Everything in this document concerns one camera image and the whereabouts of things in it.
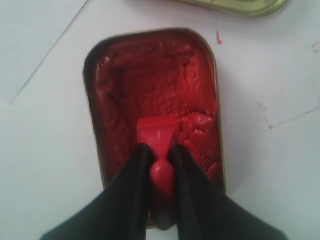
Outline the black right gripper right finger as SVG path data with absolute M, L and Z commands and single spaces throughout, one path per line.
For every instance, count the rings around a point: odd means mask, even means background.
M 181 240 L 285 240 L 279 229 L 252 215 L 211 183 L 182 145 L 170 159 L 177 173 L 177 227 Z

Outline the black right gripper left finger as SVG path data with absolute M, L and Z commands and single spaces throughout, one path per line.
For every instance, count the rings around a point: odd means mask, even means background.
M 153 154 L 139 143 L 108 187 L 76 215 L 42 236 L 43 240 L 144 240 L 150 206 L 149 171 Z

